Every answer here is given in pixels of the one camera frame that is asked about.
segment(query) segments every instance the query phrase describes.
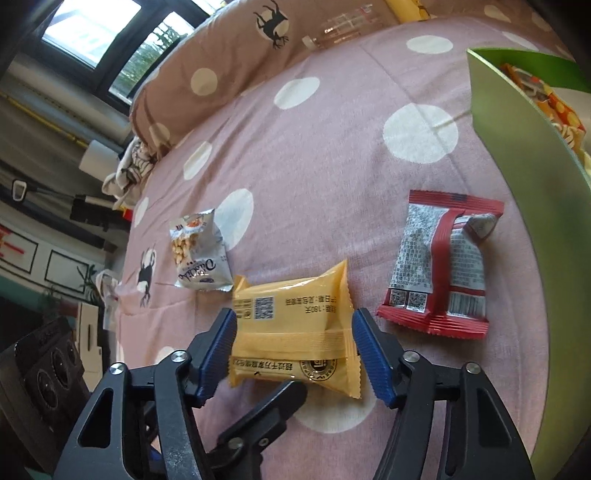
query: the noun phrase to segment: nutrition label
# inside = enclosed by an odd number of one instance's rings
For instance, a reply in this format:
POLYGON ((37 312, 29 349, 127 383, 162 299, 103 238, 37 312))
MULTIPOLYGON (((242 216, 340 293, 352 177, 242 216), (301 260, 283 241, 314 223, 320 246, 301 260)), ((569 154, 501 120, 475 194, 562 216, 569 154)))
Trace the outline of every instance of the nutrition label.
POLYGON ((450 284, 455 287, 484 290, 482 254, 463 228, 452 230, 450 251, 452 255, 450 284))
POLYGON ((407 224, 390 288, 433 293, 431 243, 447 210, 415 203, 408 205, 407 224))

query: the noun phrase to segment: bed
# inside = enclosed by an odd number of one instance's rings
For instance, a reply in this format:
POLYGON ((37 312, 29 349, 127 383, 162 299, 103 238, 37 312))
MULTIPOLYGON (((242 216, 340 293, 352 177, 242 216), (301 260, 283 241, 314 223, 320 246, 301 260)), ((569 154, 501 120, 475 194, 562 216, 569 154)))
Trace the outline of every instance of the bed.
MULTIPOLYGON (((400 245, 409 190, 498 199, 505 213, 483 247, 486 339, 429 336, 385 321, 381 328, 433 363, 480 363, 532 454, 548 389, 543 285, 510 185, 472 127, 465 51, 568 51, 525 2, 506 0, 424 1, 435 18, 403 25, 374 1, 387 28, 310 52, 300 38, 319 19, 363 2, 277 3, 288 18, 280 26, 288 37, 282 48, 256 26, 254 12, 271 3, 235 1, 138 92, 134 131, 160 160, 134 212, 119 286, 117 360, 130 368, 154 364, 185 348, 230 306, 231 294, 174 287, 173 218, 215 207, 232 272, 251 284, 319 275, 347 258, 353 304, 375 312, 400 245)), ((206 450, 274 387, 245 381, 232 389, 224 380, 195 411, 206 450)), ((437 469, 443 414, 437 405, 423 478, 437 469)), ((287 433, 265 451, 264 478, 371 478, 393 421, 366 377, 361 400, 311 385, 287 433)), ((573 433, 570 451, 586 425, 573 433)), ((540 479, 565 460, 532 457, 540 479)))

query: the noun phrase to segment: pink bedsheet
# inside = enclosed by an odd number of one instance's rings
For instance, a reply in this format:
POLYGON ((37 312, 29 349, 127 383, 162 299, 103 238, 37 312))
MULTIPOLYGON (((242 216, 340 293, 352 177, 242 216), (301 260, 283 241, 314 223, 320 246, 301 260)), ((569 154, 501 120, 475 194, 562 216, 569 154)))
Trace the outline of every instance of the pink bedsheet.
MULTIPOLYGON (((509 23, 476 18, 401 25, 312 55, 199 125, 156 165, 137 206, 120 287, 118 359, 130 368, 153 364, 185 348, 230 305, 230 294, 173 286, 172 218, 218 207, 232 271, 252 284, 318 275, 348 258, 353 303, 375 312, 410 189, 498 199, 505 214, 483 247, 488 337, 446 339, 380 323, 431 362, 480 363, 531 452, 547 385, 544 299, 510 189, 472 128, 465 53, 528 44, 552 53, 523 35, 509 23), (142 307, 146 282, 138 286, 138 274, 147 258, 142 278, 149 276, 149 249, 155 265, 142 307)), ((224 380, 196 411, 206 449, 274 387, 247 381, 230 389, 224 380)), ((372 478, 394 412, 376 401, 365 378, 362 395, 310 386, 306 405, 264 452, 264 477, 372 478)), ((443 413, 437 405, 423 478, 439 462, 443 413)))

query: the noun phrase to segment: qr code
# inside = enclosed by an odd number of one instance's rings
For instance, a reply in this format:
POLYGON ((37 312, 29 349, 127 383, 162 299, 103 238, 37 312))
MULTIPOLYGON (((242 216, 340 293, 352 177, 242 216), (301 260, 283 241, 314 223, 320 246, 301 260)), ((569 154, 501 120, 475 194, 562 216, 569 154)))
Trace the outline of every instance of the qr code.
POLYGON ((404 307, 406 305, 406 290, 390 289, 390 306, 404 307))
POLYGON ((255 299, 255 320, 271 320, 275 313, 275 298, 261 297, 255 299))
POLYGON ((415 291, 408 292, 407 310, 425 313, 426 306, 427 306, 427 294, 426 293, 418 293, 415 291))

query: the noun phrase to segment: barcode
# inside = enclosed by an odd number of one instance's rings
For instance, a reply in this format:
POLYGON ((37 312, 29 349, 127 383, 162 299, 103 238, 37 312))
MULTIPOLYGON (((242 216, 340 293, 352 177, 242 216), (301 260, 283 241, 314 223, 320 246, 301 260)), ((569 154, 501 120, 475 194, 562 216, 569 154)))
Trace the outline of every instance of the barcode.
POLYGON ((427 294, 426 293, 419 293, 416 291, 408 292, 407 310, 425 313, 425 307, 427 307, 427 294))
POLYGON ((467 295, 455 291, 449 294, 449 315, 466 318, 484 318, 485 298, 479 295, 467 295))
POLYGON ((255 320, 271 320, 275 310, 275 297, 255 299, 255 320))

